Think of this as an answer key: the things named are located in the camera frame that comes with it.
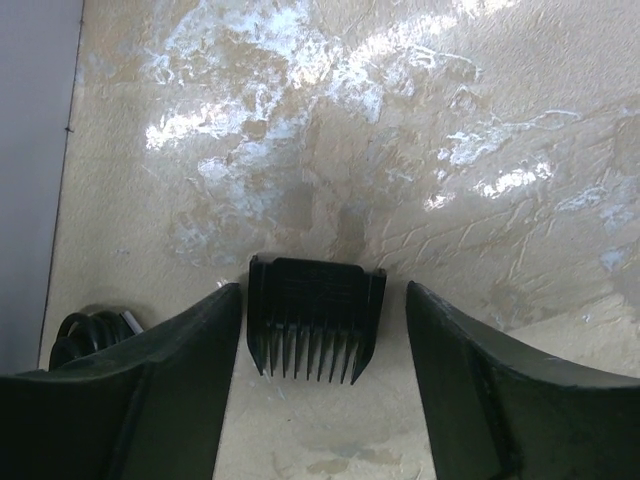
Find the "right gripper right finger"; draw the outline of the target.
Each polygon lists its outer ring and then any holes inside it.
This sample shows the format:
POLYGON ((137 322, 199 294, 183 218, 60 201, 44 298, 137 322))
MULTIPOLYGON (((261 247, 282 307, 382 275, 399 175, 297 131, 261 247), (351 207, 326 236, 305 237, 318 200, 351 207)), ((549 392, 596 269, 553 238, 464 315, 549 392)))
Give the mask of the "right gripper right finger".
POLYGON ((638 478, 638 379, 533 348, 416 282, 405 311, 437 478, 638 478))

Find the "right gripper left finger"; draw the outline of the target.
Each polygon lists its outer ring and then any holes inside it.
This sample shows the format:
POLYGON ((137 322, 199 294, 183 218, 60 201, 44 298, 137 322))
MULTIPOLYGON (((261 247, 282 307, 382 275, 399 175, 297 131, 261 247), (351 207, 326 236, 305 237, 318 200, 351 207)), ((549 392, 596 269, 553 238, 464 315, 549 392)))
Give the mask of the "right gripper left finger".
POLYGON ((1 379, 5 479, 209 479, 242 321, 231 283, 56 370, 1 379))

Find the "black comb guard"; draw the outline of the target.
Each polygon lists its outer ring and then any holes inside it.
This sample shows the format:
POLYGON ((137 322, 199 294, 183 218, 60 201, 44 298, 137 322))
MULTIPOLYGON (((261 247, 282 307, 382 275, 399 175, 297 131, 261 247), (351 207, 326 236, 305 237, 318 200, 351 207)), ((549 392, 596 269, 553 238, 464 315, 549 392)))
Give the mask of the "black comb guard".
POLYGON ((354 384, 373 357, 386 282, 383 269, 254 256, 247 345, 258 372, 354 384))

